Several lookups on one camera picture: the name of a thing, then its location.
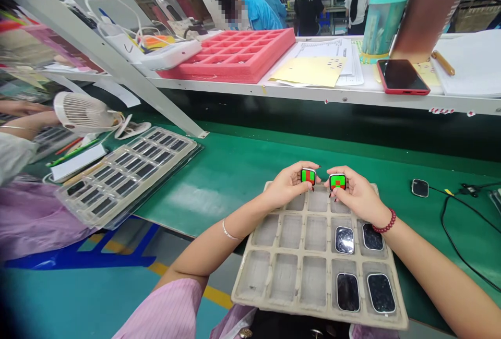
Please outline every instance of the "blue shirt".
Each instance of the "blue shirt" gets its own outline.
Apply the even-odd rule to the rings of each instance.
[[[244,4],[253,30],[282,29],[277,15],[264,0],[244,0]]]
[[[285,5],[283,5],[280,2],[280,0],[264,0],[264,1],[267,2],[271,10],[275,12],[275,14],[280,20],[280,23],[282,24],[282,28],[285,29],[287,27],[287,24],[285,23],[285,18],[287,17],[287,11],[285,9]]]

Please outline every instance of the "pink foam tray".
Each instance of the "pink foam tray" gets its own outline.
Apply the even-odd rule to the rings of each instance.
[[[162,78],[212,82],[258,83],[296,41],[293,29],[223,31],[202,42],[202,51]]]

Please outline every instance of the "fan grille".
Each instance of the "fan grille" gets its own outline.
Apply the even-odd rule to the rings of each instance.
[[[91,128],[114,125],[115,117],[108,112],[108,107],[102,102],[101,105],[97,105],[94,101],[67,95],[63,100],[63,108],[66,117],[74,125]]]

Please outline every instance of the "worker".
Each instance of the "worker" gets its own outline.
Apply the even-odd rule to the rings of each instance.
[[[194,339],[196,315],[210,274],[256,229],[266,215],[312,189],[309,181],[300,182],[301,169],[316,170],[319,167],[313,162],[297,162],[284,168],[263,193],[203,232],[167,269],[153,292],[113,338]],[[345,174],[347,189],[336,188],[332,193],[335,200],[348,206],[360,219],[385,230],[382,235],[386,244],[407,266],[458,337],[499,338],[501,309],[483,289],[402,219],[394,216],[394,212],[381,202],[366,178],[346,166],[331,168],[327,173]],[[285,273],[281,277],[284,280],[293,279],[295,269],[293,273]],[[412,299],[406,301],[406,305],[411,303]],[[320,332],[316,336],[318,338],[331,337],[333,330],[333,336],[342,338],[348,337],[348,326],[347,323],[290,316],[236,304],[212,330],[210,337],[308,338],[312,337],[312,329],[315,329]],[[363,330],[372,329],[354,328],[353,332]],[[366,334],[364,337],[373,339],[398,337],[398,331],[384,329],[375,329]]]
[[[19,116],[0,126],[0,260],[61,249],[90,236],[96,230],[55,197],[58,185],[13,181],[37,151],[35,136],[60,125],[52,108],[0,100],[0,113]]]
[[[280,23],[282,24],[282,28],[287,28],[287,24],[285,23],[285,18],[287,16],[287,10],[285,9],[285,5],[281,3],[280,0],[264,0],[270,6],[271,10],[275,12]]]
[[[231,27],[238,30],[279,30],[279,18],[264,0],[217,0]]]
[[[365,31],[365,11],[370,0],[345,0],[346,16],[348,17],[348,35],[363,35]]]
[[[294,11],[299,20],[297,35],[302,37],[320,35],[317,18],[320,17],[320,13],[325,13],[322,0],[295,0]]]

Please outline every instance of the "factory workstation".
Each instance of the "factory workstation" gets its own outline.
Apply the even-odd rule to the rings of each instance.
[[[498,339],[501,0],[0,0],[6,337]]]

